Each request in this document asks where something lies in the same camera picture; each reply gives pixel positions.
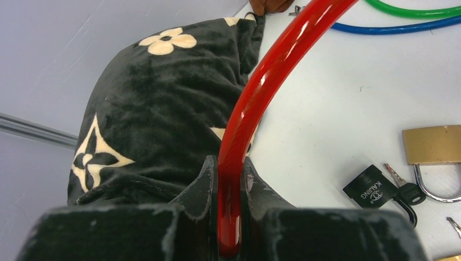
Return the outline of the small brass padlock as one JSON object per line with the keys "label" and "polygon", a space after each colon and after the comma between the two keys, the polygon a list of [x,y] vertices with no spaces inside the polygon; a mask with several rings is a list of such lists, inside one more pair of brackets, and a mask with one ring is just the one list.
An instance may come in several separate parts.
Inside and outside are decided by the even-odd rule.
{"label": "small brass padlock", "polygon": [[435,261],[461,261],[461,254],[436,259]]}

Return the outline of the black padlock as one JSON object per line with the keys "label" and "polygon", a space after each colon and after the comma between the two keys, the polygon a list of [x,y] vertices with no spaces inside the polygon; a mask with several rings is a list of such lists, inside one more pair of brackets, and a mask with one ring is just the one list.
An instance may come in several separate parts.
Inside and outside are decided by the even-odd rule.
{"label": "black padlock", "polygon": [[407,213],[414,227],[418,224],[418,216],[412,208],[413,201],[404,197],[400,188],[392,184],[375,165],[368,166],[342,190],[364,209],[379,209],[392,200]]}

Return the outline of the red cable lock keys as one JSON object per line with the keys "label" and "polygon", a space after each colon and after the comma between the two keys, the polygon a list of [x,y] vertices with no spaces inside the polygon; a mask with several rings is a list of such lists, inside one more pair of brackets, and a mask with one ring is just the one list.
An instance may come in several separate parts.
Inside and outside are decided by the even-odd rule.
{"label": "red cable lock keys", "polygon": [[305,8],[306,6],[300,6],[300,5],[296,5],[294,7],[294,11],[293,12],[290,12],[288,15],[289,16],[298,16],[302,11],[303,9]]}

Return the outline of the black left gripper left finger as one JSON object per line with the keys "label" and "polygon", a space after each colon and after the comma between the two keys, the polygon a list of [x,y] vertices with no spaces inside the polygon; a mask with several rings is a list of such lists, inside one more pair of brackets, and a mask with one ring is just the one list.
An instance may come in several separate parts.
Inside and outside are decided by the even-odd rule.
{"label": "black left gripper left finger", "polygon": [[217,260],[216,158],[167,204],[51,209],[29,232],[18,260]]}

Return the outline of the red cable lock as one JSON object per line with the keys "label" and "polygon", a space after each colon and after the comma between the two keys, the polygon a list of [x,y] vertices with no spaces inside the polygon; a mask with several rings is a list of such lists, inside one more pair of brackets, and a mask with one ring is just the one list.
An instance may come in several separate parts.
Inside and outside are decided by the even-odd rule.
{"label": "red cable lock", "polygon": [[251,75],[229,118],[217,156],[217,251],[233,258],[242,246],[241,176],[254,131],[266,108],[304,55],[355,4],[310,1],[285,28]]}

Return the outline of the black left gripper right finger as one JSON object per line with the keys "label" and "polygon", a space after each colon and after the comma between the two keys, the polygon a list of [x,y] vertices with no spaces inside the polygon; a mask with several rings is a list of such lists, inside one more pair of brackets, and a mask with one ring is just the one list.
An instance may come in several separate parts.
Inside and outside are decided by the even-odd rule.
{"label": "black left gripper right finger", "polygon": [[241,260],[427,260],[413,226],[388,210],[297,208],[245,159]]}

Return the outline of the small key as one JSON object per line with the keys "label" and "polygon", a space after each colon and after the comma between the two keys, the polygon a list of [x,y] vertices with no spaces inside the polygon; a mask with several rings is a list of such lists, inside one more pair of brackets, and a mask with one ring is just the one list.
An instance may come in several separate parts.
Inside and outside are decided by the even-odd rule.
{"label": "small key", "polygon": [[383,164],[398,187],[398,193],[411,206],[421,204],[426,200],[426,195],[420,187],[403,179],[388,163]]}

